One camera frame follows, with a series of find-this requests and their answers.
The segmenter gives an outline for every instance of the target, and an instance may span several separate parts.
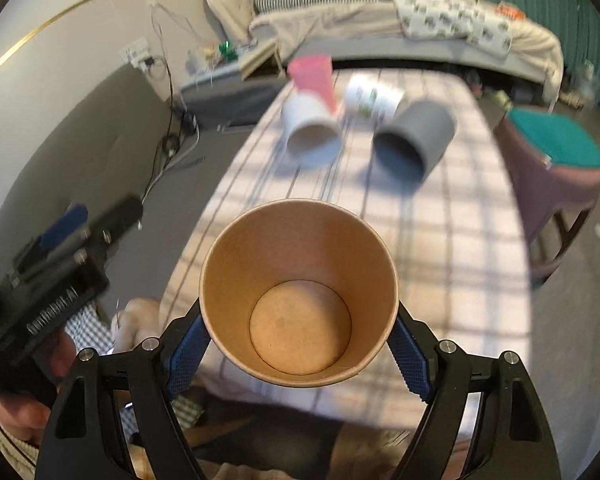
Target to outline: blue gripper pad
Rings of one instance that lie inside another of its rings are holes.
[[[169,382],[166,390],[170,399],[175,399],[177,394],[189,389],[209,341],[211,337],[206,331],[205,322],[198,314],[169,361]]]
[[[387,343],[409,390],[424,402],[429,402],[433,394],[433,386],[429,383],[429,364],[399,317]]]

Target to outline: blanket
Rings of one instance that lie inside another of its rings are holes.
[[[408,38],[465,38],[501,59],[511,50],[511,20],[475,0],[393,0],[393,4]]]
[[[488,3],[481,0],[480,4],[486,6]],[[251,22],[249,31],[255,38],[277,38],[282,60],[288,60],[305,41],[404,36],[395,5],[390,0],[329,4],[261,14]],[[560,40],[550,30],[531,20],[511,22],[509,31],[512,35],[511,52],[545,72],[544,99],[548,102],[557,99],[564,71]]]

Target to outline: plaid bed sheet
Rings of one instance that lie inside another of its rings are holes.
[[[384,239],[397,264],[401,301],[438,338],[488,356],[513,349],[528,365],[526,244],[508,174],[477,102],[459,78],[419,70],[335,72],[336,95],[360,72],[406,89],[409,101],[434,99],[452,111],[456,135],[435,170],[419,187],[388,176],[372,158],[373,124],[343,111],[339,158],[325,168],[299,168],[282,140],[280,110],[294,91],[290,84],[238,152],[193,230],[161,300],[162,327],[197,298],[205,255],[230,221],[272,200],[316,198],[359,215]],[[386,345],[355,378],[284,388],[242,372],[211,342],[196,380],[225,399],[284,404],[380,428],[413,428],[425,408],[407,390]],[[473,396],[464,431],[476,415]]]

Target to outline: paper cup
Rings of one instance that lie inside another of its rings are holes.
[[[222,231],[200,276],[211,338],[263,381],[315,387],[356,375],[398,310],[395,265],[380,237],[345,209],[280,200]]]
[[[333,62],[331,56],[305,56],[294,59],[288,73],[299,91],[318,94],[331,112],[337,108],[333,89]]]
[[[403,98],[403,90],[358,74],[351,77],[343,101],[347,109],[362,117],[385,121],[395,115]]]
[[[341,129],[313,92],[298,92],[282,106],[286,151],[300,165],[323,166],[342,150]]]
[[[373,136],[377,160],[400,178],[423,180],[433,171],[455,135],[447,108],[435,101],[411,103]]]

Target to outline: stool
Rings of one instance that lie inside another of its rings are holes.
[[[547,278],[580,231],[600,193],[600,150],[573,120],[562,115],[514,108],[494,134],[513,189],[530,245],[551,218],[561,247],[553,260],[531,264],[533,279]],[[562,212],[579,212],[570,228]]]

